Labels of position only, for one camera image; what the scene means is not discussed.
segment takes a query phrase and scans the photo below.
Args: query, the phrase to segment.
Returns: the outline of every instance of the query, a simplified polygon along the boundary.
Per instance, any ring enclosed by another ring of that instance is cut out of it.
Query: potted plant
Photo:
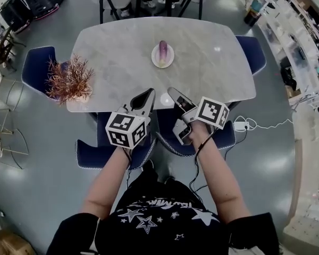
[[[94,70],[87,69],[87,60],[81,61],[78,55],[74,55],[66,67],[50,61],[49,70],[50,90],[47,94],[60,105],[67,101],[86,103],[89,100],[92,94],[89,80],[94,75]]]

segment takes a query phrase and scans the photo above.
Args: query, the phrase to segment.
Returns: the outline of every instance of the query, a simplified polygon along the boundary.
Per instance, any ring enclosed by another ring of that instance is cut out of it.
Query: short sleeve
[[[279,240],[270,213],[243,217],[227,224],[230,247],[251,249],[257,246],[265,255],[279,254]]]
[[[80,254],[89,250],[95,237],[98,217],[92,214],[76,214],[60,223],[47,255]]]

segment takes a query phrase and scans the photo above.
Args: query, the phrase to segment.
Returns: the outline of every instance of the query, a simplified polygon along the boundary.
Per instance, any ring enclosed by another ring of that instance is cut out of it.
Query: white cube
[[[112,112],[105,130],[110,144],[134,149],[147,135],[146,118]]]
[[[223,130],[228,114],[229,109],[224,103],[202,97],[195,119]]]

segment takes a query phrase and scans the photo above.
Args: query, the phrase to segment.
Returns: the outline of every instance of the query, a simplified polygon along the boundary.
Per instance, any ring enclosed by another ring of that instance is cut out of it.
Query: power adapter
[[[242,121],[242,122],[235,121],[234,122],[234,128],[235,128],[235,131],[249,130],[249,122],[247,122],[247,121]]]

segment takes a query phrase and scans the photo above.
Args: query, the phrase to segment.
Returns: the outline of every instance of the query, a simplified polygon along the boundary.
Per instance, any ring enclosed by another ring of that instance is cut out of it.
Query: person's right arm
[[[201,121],[192,122],[191,127],[190,138],[197,151],[199,146],[207,139],[209,133],[205,124]],[[213,139],[209,139],[203,146],[198,154],[198,159],[216,204],[219,217],[228,224],[235,219],[250,216],[251,214],[245,205],[239,184]]]

